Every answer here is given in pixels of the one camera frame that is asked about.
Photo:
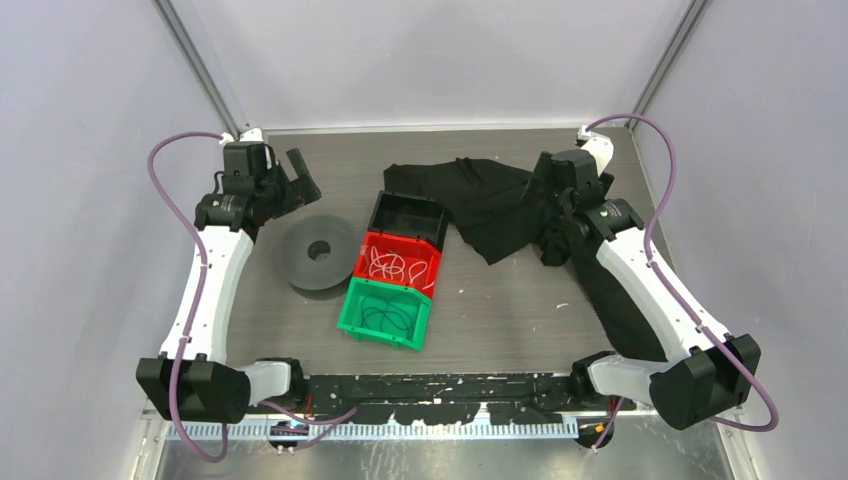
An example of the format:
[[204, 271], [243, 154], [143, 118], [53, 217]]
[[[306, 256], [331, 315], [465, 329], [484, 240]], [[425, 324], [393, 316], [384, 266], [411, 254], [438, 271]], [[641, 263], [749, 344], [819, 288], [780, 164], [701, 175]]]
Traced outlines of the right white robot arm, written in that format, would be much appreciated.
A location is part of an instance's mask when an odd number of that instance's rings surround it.
[[694, 300], [638, 213], [608, 198], [613, 180], [584, 149], [541, 152], [522, 196], [542, 210], [543, 264], [572, 263], [612, 346], [573, 364], [571, 397], [589, 411], [634, 400], [684, 430], [748, 399], [761, 349]]

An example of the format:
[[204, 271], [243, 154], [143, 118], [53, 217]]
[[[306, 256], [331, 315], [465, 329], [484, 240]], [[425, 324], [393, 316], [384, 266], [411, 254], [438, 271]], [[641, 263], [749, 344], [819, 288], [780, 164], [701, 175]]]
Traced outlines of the green plastic bin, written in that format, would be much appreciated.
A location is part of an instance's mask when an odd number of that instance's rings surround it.
[[423, 350], [430, 298], [408, 287], [352, 278], [337, 327], [355, 340]]

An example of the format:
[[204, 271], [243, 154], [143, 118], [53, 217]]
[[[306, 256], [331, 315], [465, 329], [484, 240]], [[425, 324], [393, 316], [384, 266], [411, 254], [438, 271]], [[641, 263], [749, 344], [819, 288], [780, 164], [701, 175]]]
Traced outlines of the grey perforated cable spool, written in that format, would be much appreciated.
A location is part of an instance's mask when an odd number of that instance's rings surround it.
[[353, 274], [364, 233], [337, 215], [312, 215], [289, 228], [279, 244], [279, 272], [290, 286], [319, 292]]

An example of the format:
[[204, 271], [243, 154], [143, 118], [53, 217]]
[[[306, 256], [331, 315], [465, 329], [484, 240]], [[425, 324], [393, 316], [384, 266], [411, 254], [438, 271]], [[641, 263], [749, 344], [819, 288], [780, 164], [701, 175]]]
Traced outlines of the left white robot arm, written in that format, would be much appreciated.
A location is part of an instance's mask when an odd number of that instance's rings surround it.
[[286, 156], [295, 178], [263, 141], [225, 144], [216, 189], [202, 197], [192, 220], [177, 215], [194, 242], [191, 271], [166, 340], [156, 357], [140, 359], [135, 373], [166, 420], [236, 424], [264, 400], [284, 414], [305, 405], [308, 387], [298, 360], [227, 363], [235, 294], [260, 228], [321, 197], [300, 150]]

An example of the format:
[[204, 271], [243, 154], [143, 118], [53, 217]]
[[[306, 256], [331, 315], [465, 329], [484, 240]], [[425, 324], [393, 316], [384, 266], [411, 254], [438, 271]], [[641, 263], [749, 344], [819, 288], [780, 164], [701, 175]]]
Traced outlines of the black plastic bin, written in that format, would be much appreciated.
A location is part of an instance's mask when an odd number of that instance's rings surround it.
[[434, 199], [381, 190], [368, 230], [425, 240], [442, 252], [448, 225], [447, 211]]

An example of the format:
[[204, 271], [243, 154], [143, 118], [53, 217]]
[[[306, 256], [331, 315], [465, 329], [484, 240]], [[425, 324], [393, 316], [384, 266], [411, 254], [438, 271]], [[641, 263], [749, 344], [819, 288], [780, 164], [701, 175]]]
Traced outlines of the black cloth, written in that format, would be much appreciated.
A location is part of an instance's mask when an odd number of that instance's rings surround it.
[[521, 200], [532, 171], [491, 159], [457, 158], [434, 165], [393, 164], [383, 179], [386, 191], [434, 199], [488, 264], [530, 244], [547, 267], [571, 262], [613, 349], [628, 358], [667, 360], [646, 316], [597, 258], [603, 241], [618, 240], [630, 228], [643, 232], [641, 217], [625, 200], [607, 195], [615, 204], [614, 217], [597, 211], [557, 217]]

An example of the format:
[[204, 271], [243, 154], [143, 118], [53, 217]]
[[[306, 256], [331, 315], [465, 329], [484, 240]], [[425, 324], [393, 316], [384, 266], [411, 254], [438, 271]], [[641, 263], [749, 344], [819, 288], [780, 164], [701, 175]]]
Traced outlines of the red plastic bin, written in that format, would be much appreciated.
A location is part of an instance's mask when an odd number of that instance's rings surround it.
[[425, 240], [367, 232], [353, 276], [413, 288], [432, 299], [441, 259]]

